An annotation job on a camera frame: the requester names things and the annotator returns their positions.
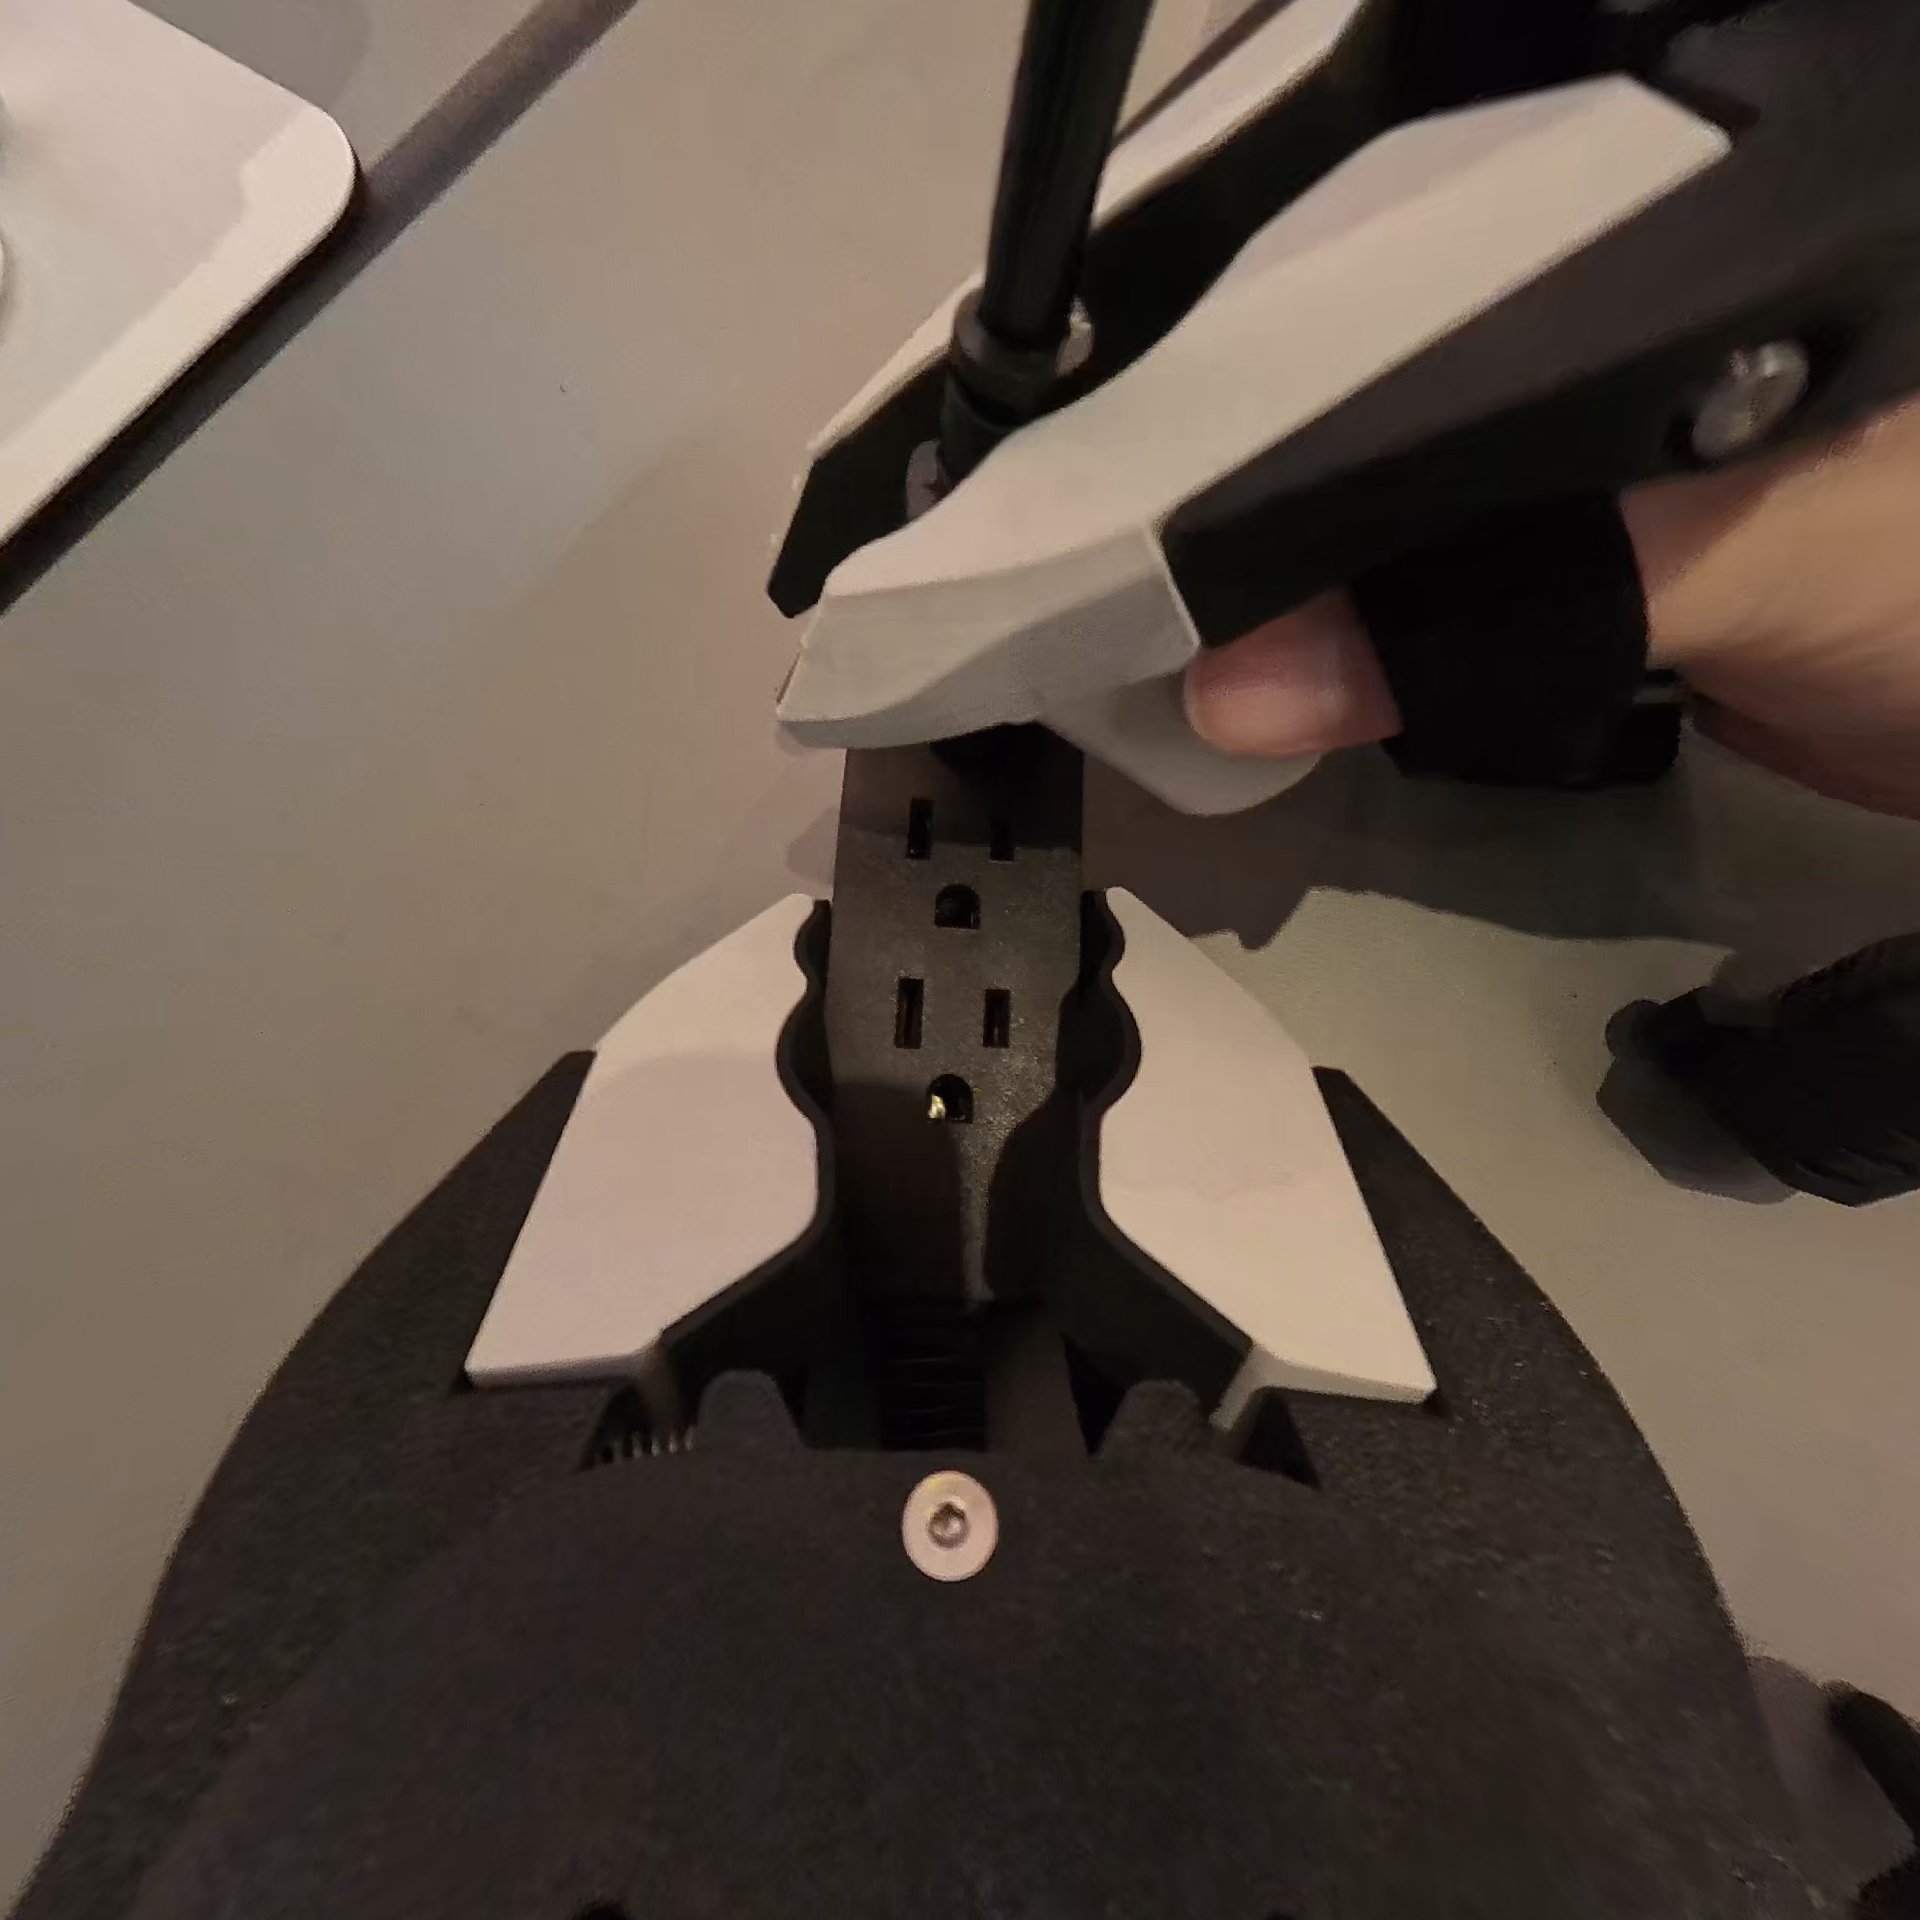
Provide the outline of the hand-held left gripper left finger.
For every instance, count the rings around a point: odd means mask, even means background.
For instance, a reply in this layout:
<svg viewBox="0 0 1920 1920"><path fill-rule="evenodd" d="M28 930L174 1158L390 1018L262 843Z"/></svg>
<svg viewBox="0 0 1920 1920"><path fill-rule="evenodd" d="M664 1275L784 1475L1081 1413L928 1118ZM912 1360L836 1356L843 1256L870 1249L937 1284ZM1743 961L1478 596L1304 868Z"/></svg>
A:
<svg viewBox="0 0 1920 1920"><path fill-rule="evenodd" d="M606 1030L468 1346L471 1385L687 1378L672 1340L800 1242L821 1149L776 1045L814 905L775 900Z"/></svg>

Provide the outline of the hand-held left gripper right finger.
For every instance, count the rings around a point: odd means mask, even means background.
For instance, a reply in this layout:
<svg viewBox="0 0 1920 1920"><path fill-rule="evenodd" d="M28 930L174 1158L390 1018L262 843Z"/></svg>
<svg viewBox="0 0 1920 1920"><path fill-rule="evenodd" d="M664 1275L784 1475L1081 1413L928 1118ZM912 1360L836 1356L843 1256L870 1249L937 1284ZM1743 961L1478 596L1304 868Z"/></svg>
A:
<svg viewBox="0 0 1920 1920"><path fill-rule="evenodd" d="M1303 1048L1139 896L1083 898L1062 1005L1070 1344L1187 1387L1239 1449L1265 1394L1416 1409L1433 1366Z"/></svg>

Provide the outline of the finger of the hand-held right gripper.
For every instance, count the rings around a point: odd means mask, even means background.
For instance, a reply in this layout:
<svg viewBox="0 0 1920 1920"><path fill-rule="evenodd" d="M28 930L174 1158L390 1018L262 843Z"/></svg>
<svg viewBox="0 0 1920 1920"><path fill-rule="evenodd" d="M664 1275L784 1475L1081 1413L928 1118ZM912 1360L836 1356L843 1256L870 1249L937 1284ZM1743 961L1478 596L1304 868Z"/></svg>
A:
<svg viewBox="0 0 1920 1920"><path fill-rule="evenodd" d="M1119 124L1078 302L1078 400L1159 346L1255 232L1404 124L1604 68L1603 4L1246 4ZM787 618L827 573L905 526L907 462L934 442L955 288L807 453L767 580Z"/></svg>
<svg viewBox="0 0 1920 1920"><path fill-rule="evenodd" d="M1728 149L1624 78L1372 142L1259 228L1163 344L841 561L782 730L873 753L1037 723L1190 817L1289 790L1317 757L1237 760L1184 717L1203 637L1161 544L1174 509Z"/></svg>

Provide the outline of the black power strip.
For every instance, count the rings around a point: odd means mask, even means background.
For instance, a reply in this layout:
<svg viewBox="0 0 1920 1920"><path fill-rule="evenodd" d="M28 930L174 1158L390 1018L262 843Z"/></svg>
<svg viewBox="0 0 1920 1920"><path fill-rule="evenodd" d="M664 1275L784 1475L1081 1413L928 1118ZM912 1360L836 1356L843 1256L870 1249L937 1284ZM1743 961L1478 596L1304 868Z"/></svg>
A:
<svg viewBox="0 0 1920 1920"><path fill-rule="evenodd" d="M1043 726L851 753L825 981L832 1187L878 1441L989 1442L1072 1187L1083 760Z"/></svg>

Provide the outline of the person's right hand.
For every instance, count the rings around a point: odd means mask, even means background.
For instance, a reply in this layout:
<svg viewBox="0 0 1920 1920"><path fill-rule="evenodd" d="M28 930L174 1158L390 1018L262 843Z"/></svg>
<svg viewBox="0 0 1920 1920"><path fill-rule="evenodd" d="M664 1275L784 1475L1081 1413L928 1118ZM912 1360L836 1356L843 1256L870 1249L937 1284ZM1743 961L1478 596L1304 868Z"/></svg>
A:
<svg viewBox="0 0 1920 1920"><path fill-rule="evenodd" d="M1736 470L1622 497L1649 658L1699 731L1835 803L1917 817L1917 404ZM1326 757L1401 731L1360 616L1323 593L1184 673L1216 753Z"/></svg>

